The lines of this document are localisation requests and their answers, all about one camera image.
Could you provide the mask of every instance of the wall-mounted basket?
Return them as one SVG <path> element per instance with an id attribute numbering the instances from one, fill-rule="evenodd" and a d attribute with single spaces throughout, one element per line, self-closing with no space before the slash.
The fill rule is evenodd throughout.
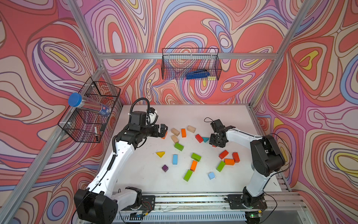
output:
<path id="1" fill-rule="evenodd" d="M 219 80 L 218 48 L 163 48 L 163 79 Z"/>
<path id="2" fill-rule="evenodd" d="M 90 83 L 90 86 L 84 95 L 112 108 L 112 114 L 121 89 L 107 82 L 93 81 L 91 78 L 89 78 L 86 83 Z M 100 143 L 111 116 L 107 117 L 88 110 L 82 110 L 81 108 L 75 108 L 68 121 L 65 123 L 61 122 L 70 108 L 69 106 L 62 115 L 58 125 L 75 142 Z"/>

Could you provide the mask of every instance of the light blue block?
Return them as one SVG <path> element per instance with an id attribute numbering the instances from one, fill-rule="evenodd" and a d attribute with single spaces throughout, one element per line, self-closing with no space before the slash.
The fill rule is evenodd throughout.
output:
<path id="1" fill-rule="evenodd" d="M 202 138 L 203 138 L 204 142 L 207 142 L 209 140 L 209 138 L 207 138 L 207 137 L 202 137 Z"/>
<path id="2" fill-rule="evenodd" d="M 178 155 L 174 154 L 173 155 L 173 165 L 177 165 L 178 164 Z"/>
<path id="3" fill-rule="evenodd" d="M 209 173 L 208 176 L 210 180 L 215 178 L 215 174 L 213 172 Z"/>

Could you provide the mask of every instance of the clear plastic container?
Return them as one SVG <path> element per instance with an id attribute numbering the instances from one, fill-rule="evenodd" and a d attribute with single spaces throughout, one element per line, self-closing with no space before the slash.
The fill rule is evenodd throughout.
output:
<path id="1" fill-rule="evenodd" d="M 83 110 L 89 110 L 103 116 L 109 116 L 111 114 L 111 108 L 98 101 L 92 100 L 86 96 L 82 96 L 78 93 L 72 93 L 68 98 L 68 104 L 70 106 L 81 108 Z"/>

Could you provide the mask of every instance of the green block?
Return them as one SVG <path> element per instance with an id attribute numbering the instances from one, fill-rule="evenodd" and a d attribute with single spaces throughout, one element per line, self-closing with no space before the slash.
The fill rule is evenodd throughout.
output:
<path id="1" fill-rule="evenodd" d="M 178 142 L 174 145 L 175 148 L 179 149 L 180 151 L 183 151 L 184 146 L 182 146 L 181 144 L 179 144 Z"/>
<path id="2" fill-rule="evenodd" d="M 200 162 L 201 156 L 199 156 L 198 154 L 193 153 L 192 154 L 192 159 Z"/>
<path id="3" fill-rule="evenodd" d="M 216 167 L 216 170 L 221 172 L 225 166 L 225 162 L 221 161 L 218 167 Z"/>
<path id="4" fill-rule="evenodd" d="M 190 177 L 192 176 L 192 174 L 193 174 L 193 172 L 192 172 L 191 170 L 188 170 L 187 173 L 186 173 L 185 176 L 184 176 L 184 180 L 185 180 L 186 182 L 188 182 L 189 179 L 190 179 Z"/>

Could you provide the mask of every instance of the blue lid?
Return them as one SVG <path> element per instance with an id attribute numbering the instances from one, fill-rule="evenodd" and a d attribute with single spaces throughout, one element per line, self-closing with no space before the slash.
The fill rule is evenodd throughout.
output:
<path id="1" fill-rule="evenodd" d="M 68 98 L 68 104 L 70 106 L 77 107 L 82 101 L 81 94 L 78 94 L 76 92 L 72 93 Z"/>

